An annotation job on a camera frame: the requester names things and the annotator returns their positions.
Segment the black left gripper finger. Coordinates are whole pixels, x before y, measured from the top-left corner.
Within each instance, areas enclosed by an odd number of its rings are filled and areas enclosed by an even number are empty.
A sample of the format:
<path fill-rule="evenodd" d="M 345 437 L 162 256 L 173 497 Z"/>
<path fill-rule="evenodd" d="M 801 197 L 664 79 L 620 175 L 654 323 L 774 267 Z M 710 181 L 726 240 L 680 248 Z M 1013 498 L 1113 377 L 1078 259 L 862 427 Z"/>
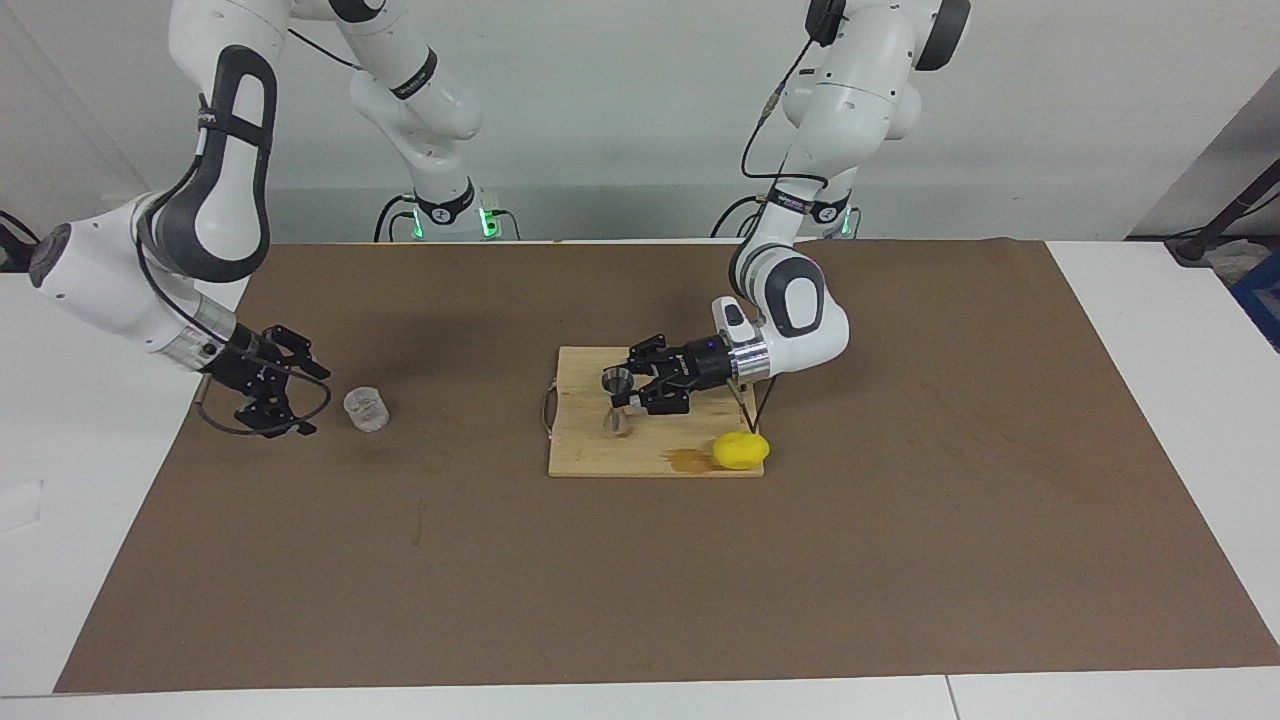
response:
<path fill-rule="evenodd" d="M 672 361 L 667 338 L 658 333 L 628 348 L 627 370 L 632 374 L 664 374 L 672 368 Z"/>
<path fill-rule="evenodd" d="M 668 386 L 645 387 L 611 396 L 613 409 L 637 409 L 652 416 L 690 414 L 690 393 Z"/>

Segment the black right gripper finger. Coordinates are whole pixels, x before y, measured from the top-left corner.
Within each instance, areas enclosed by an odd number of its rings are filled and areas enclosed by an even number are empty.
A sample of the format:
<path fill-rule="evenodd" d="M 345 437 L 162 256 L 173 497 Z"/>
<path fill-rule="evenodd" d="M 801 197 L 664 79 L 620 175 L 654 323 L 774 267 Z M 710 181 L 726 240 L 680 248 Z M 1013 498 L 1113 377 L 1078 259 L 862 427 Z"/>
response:
<path fill-rule="evenodd" d="M 271 325 L 265 329 L 262 337 L 280 354 L 282 359 L 278 363 L 282 366 L 298 369 L 315 380 L 328 380 L 332 377 L 330 370 L 315 359 L 312 343 L 305 336 L 284 325 Z"/>
<path fill-rule="evenodd" d="M 243 404 L 236 410 L 236 420 L 251 436 L 276 438 L 289 432 L 312 436 L 317 428 L 292 410 L 285 386 L 251 386 L 241 391 Z"/>

